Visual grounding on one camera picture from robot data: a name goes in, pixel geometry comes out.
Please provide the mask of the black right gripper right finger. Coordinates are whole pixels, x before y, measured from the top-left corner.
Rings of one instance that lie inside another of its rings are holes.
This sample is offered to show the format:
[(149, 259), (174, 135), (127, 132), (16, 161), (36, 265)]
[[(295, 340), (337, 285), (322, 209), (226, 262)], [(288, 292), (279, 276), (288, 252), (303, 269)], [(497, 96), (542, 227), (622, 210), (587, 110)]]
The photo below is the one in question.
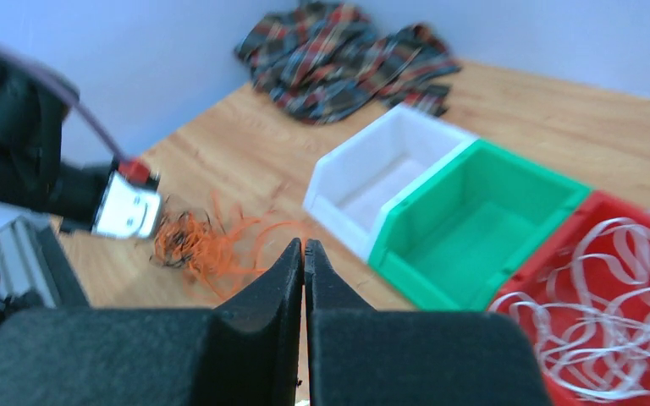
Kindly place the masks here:
[(523, 331), (488, 311), (376, 310), (305, 248), (314, 405), (549, 405)]

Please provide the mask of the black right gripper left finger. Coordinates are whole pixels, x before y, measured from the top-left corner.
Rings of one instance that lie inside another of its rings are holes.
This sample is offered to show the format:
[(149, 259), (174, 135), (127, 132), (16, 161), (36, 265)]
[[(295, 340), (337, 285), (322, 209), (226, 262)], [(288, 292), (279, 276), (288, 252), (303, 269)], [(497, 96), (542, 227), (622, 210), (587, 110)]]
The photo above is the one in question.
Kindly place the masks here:
[(20, 311), (0, 326), (0, 405), (291, 405), (302, 271), (294, 239), (214, 309)]

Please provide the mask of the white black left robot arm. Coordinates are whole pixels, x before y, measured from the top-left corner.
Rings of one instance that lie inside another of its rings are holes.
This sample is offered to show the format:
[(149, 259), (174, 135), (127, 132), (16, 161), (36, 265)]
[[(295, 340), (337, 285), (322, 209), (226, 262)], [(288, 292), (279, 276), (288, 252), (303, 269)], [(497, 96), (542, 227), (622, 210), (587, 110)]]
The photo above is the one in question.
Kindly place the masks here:
[(61, 160), (71, 107), (0, 58), (0, 202), (91, 229), (114, 166), (78, 169)]

